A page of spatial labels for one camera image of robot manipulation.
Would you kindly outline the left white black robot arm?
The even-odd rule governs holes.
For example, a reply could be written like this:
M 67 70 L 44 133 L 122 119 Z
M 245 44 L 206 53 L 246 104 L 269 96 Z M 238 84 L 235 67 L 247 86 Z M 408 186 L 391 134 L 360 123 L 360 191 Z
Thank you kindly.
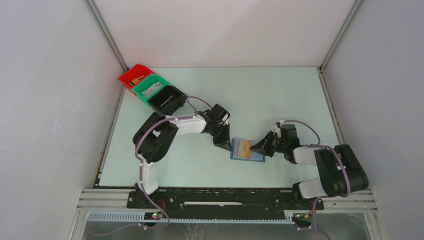
M 188 116 L 171 116 L 154 112 L 133 136 L 135 157 L 139 160 L 138 188 L 142 190 L 138 201 L 145 208 L 158 202 L 155 192 L 160 184 L 162 159 L 169 151 L 175 137 L 187 134 L 209 134 L 213 145 L 231 152 L 231 114 L 221 105 L 196 111 Z

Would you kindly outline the orange card in red bin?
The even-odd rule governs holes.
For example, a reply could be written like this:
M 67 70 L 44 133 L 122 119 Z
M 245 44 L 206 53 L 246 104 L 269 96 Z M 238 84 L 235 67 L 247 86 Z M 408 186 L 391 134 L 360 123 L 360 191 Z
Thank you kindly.
M 134 78 L 133 80 L 131 80 L 130 82 L 129 82 L 129 84 L 130 85 L 137 85 L 138 83 L 140 83 L 143 79 L 145 78 L 145 76 L 144 75 L 142 75 L 142 76 L 140 76 L 140 77 L 136 77 L 136 78 Z

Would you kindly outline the black plastic bin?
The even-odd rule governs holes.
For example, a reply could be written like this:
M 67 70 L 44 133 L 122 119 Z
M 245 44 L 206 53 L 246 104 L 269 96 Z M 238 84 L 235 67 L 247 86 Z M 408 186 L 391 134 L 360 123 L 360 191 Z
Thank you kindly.
M 157 112 L 171 116 L 186 102 L 187 95 L 173 85 L 166 85 L 155 93 L 147 103 Z

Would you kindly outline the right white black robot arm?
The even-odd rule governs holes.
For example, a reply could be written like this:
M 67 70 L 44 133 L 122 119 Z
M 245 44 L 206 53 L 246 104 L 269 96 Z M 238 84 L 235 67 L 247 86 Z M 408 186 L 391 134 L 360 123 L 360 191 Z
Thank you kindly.
M 319 137 L 316 144 L 301 144 L 295 123 L 276 122 L 274 131 L 250 147 L 266 157 L 281 153 L 291 164 L 317 168 L 318 177 L 293 184 L 290 201 L 295 208 L 304 209 L 312 198 L 348 197 L 369 187 L 368 176 L 349 144 L 330 146 L 322 144 Z

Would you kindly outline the green plastic bin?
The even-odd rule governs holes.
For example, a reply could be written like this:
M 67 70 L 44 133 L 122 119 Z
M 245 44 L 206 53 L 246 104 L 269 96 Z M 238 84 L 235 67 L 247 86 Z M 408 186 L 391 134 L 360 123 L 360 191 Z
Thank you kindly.
M 136 84 L 132 91 L 147 106 L 151 107 L 149 100 L 154 97 L 161 89 L 170 83 L 157 74 L 149 74 L 142 81 Z

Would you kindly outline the red plastic bin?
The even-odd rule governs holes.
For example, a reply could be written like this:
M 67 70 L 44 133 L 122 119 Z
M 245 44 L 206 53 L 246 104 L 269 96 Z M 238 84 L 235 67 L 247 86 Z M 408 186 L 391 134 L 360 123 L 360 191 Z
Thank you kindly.
M 123 73 L 121 76 L 119 76 L 118 80 L 124 85 L 124 87 L 127 90 L 129 90 L 132 94 L 135 95 L 136 93 L 133 91 L 133 88 L 136 85 L 131 85 L 130 81 L 133 80 L 134 78 L 138 78 L 140 76 L 144 76 L 144 79 L 145 79 L 149 75 L 152 75 L 152 74 L 155 74 L 155 72 L 152 71 L 147 66 L 141 65 L 141 64 L 135 64 L 132 68 L 130 68 L 125 73 Z

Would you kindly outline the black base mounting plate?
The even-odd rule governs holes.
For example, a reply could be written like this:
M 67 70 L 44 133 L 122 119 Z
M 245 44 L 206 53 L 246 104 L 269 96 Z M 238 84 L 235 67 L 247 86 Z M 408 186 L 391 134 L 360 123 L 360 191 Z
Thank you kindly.
M 323 203 L 291 188 L 159 187 L 148 197 L 139 187 L 128 194 L 128 209 L 159 206 L 173 219 L 282 220 L 286 212 L 323 210 Z

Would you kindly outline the grey card in green bin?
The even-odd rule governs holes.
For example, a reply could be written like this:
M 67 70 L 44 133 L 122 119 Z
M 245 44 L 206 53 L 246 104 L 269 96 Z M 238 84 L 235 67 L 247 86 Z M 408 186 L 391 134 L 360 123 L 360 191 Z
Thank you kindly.
M 153 94 L 155 94 L 155 92 L 157 92 L 162 86 L 163 86 L 163 84 L 161 82 L 156 82 L 156 83 L 152 84 L 151 86 L 149 86 L 141 94 L 142 94 L 143 97 L 145 97 L 147 99 L 150 96 L 152 96 Z

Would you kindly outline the orange credit card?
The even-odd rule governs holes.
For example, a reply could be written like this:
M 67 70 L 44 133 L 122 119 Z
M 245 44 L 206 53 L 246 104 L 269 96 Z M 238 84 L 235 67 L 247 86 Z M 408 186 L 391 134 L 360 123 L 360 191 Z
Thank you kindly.
M 237 156 L 240 158 L 249 159 L 251 157 L 252 142 L 250 140 L 240 140 L 237 151 Z

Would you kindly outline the blue card holder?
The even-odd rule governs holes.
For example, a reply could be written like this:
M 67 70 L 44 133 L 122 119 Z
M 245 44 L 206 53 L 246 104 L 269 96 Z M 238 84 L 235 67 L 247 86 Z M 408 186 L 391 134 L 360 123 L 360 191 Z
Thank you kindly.
M 250 150 L 250 148 L 258 142 L 258 140 L 233 138 L 231 140 L 232 151 L 230 152 L 229 158 L 231 160 L 264 163 L 266 161 L 264 155 Z

